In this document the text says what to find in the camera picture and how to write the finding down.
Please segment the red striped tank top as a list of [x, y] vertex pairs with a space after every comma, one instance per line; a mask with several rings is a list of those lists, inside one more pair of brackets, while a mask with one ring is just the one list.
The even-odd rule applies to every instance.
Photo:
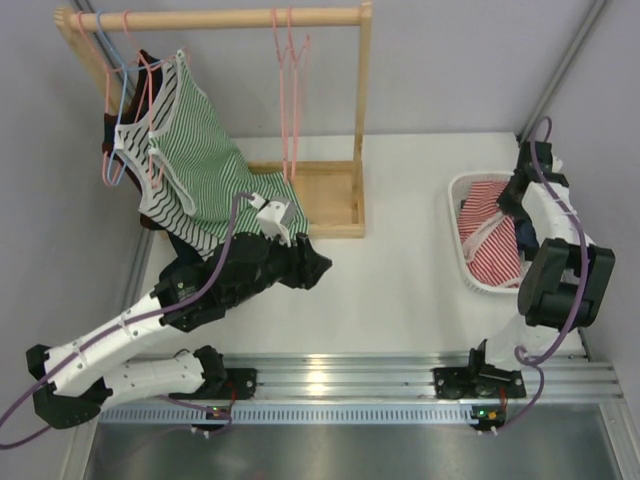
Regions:
[[461, 202], [457, 230], [471, 276], [489, 287], [515, 289], [522, 275], [515, 222], [498, 206], [506, 186], [497, 180], [473, 182]]

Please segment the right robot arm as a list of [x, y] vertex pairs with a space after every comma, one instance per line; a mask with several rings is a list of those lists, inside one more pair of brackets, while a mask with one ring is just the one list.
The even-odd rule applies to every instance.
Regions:
[[470, 354], [466, 382], [478, 396], [514, 381], [524, 366], [540, 366], [570, 332], [590, 326], [615, 266], [614, 252], [585, 233], [555, 164], [550, 142], [523, 142], [497, 198], [503, 217], [531, 226], [536, 245], [524, 251], [529, 266], [517, 282], [516, 315]]

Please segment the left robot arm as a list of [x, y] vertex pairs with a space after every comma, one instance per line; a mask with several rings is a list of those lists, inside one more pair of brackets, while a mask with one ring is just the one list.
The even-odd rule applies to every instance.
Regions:
[[291, 245], [241, 233], [205, 261], [181, 266], [137, 303], [67, 344], [26, 353], [39, 382], [35, 414], [54, 429], [81, 425], [131, 401], [169, 397], [212, 400], [230, 387], [222, 355], [205, 345], [165, 360], [138, 360], [163, 341], [223, 319], [275, 284], [310, 290], [332, 267], [305, 234]]

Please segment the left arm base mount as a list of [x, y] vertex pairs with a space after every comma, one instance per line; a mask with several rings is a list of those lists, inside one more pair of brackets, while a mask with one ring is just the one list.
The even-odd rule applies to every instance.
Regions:
[[205, 400], [248, 400], [257, 387], [257, 370], [254, 368], [229, 368], [225, 374], [216, 373], [207, 378], [198, 391]]

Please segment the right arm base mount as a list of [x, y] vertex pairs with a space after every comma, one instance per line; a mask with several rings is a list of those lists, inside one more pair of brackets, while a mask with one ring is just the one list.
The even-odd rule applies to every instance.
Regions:
[[508, 399], [526, 397], [520, 371], [504, 371], [493, 366], [479, 370], [469, 366], [441, 367], [433, 370], [433, 379], [438, 399], [498, 399], [502, 393]]

